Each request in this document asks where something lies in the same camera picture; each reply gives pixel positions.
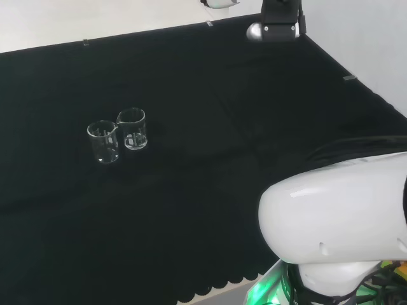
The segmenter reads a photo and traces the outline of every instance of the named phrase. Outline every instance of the green light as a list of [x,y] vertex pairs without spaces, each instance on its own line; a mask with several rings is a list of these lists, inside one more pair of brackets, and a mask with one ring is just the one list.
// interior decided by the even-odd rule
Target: green light
[[369,289],[368,287],[365,286],[360,286],[359,289],[356,292],[356,295],[375,295],[376,292]]
[[272,286],[271,282],[264,284],[257,284],[249,292],[249,297],[247,298],[247,305],[256,305],[256,303],[264,296],[268,289]]
[[277,291],[274,294],[272,294],[268,297],[267,303],[273,303],[274,305],[280,305],[279,298],[277,297],[278,291],[279,290],[277,289]]

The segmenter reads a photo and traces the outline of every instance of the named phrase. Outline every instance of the black cable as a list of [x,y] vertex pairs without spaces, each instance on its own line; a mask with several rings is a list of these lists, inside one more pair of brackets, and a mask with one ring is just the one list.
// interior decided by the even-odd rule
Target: black cable
[[300,0],[300,8],[298,10],[298,16],[301,17],[304,15],[304,11],[303,11],[303,1]]
[[289,305],[294,305],[294,285],[290,287],[290,303]]
[[399,291],[397,289],[397,290],[388,290],[385,292],[384,304],[394,305],[395,299],[396,299],[396,303],[398,303],[398,301],[407,299],[407,291],[406,291],[405,287],[404,287],[403,291]]
[[[378,148],[388,148],[388,147],[395,147],[395,148],[402,148],[402,150],[407,151],[407,136],[405,135],[386,135],[386,136],[375,136],[375,137],[357,137],[357,138],[349,138],[349,139],[340,139],[330,143],[327,143],[323,146],[320,146],[313,152],[311,152],[307,159],[314,159],[315,156],[320,156],[321,153],[327,151],[329,148],[338,145],[349,145],[349,144],[356,144],[358,145],[359,149],[367,148],[367,149],[378,149]],[[335,149],[335,155],[346,153],[345,151],[338,151]]]
[[[371,274],[367,275],[363,282],[362,285],[365,286],[366,288],[375,291],[375,295],[360,295],[356,297],[356,303],[357,304],[363,304],[369,301],[378,301],[379,303],[382,303],[382,301],[386,298],[387,294],[394,294],[395,292],[398,291],[403,291],[407,292],[407,287],[404,287],[398,283],[394,283],[392,281],[394,275],[395,275],[395,269],[401,266],[401,262],[397,261],[391,265],[385,266],[384,268],[381,268],[379,270],[376,270],[372,272]],[[382,287],[381,288],[376,288],[376,287],[370,287],[366,281],[372,279],[375,277],[375,275],[380,274],[380,273],[386,273],[389,272],[389,274],[386,276],[385,280],[382,280]]]

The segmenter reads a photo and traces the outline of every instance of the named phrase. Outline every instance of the cable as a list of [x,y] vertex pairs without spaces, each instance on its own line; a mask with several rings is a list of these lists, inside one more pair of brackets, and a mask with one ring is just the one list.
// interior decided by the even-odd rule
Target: cable
[[[392,301],[393,298],[391,297],[397,292],[404,292],[407,294],[407,287],[400,285],[396,283],[393,279],[397,275],[395,274],[395,269],[401,266],[401,262],[397,261],[391,265],[388,265],[384,268],[381,268],[379,270],[376,270],[372,272],[371,274],[367,275],[363,282],[362,285],[367,287],[368,289],[375,291],[375,295],[360,295],[356,297],[356,303],[357,304],[364,304],[369,301],[376,301],[377,304],[381,304],[382,301],[388,300],[388,302],[385,302],[385,304],[389,303],[389,305],[394,305],[394,302]],[[379,278],[376,275],[382,274],[382,273],[388,273],[385,275],[386,279]],[[376,287],[371,287],[366,281],[370,280],[372,282],[377,282],[378,286],[381,286],[381,288],[376,288]]]
[[300,0],[300,8],[298,10],[298,16],[302,17],[304,15],[304,11],[303,11],[303,1]]
[[294,285],[290,287],[290,303],[289,305],[294,305]]
[[[405,135],[386,135],[386,136],[376,136],[376,137],[357,137],[357,138],[349,138],[349,139],[340,139],[330,143],[327,143],[323,146],[320,146],[313,152],[311,152],[307,159],[313,159],[315,156],[321,155],[324,151],[329,150],[333,146],[337,145],[349,145],[349,144],[356,144],[358,148],[368,148],[368,149],[377,149],[377,148],[388,148],[394,146],[396,148],[400,148],[400,146],[404,145],[404,151],[407,151],[407,136]],[[343,151],[338,152],[335,149],[336,155],[343,154]]]

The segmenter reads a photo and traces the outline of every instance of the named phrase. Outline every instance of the black fabric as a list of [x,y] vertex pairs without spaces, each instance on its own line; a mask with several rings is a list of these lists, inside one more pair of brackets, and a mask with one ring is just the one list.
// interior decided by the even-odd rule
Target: black fabric
[[[277,261],[266,187],[330,141],[407,134],[309,38],[248,43],[258,18],[0,55],[0,304],[175,304],[253,280]],[[127,107],[148,147],[98,166],[86,127]]]

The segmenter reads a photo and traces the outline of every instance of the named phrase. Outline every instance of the metal clip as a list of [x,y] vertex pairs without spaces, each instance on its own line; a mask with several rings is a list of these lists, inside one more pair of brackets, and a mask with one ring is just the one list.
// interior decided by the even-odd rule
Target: metal clip
[[354,75],[349,75],[349,76],[345,76],[343,79],[346,80],[346,81],[350,81],[352,79],[357,79],[357,77],[354,76]]

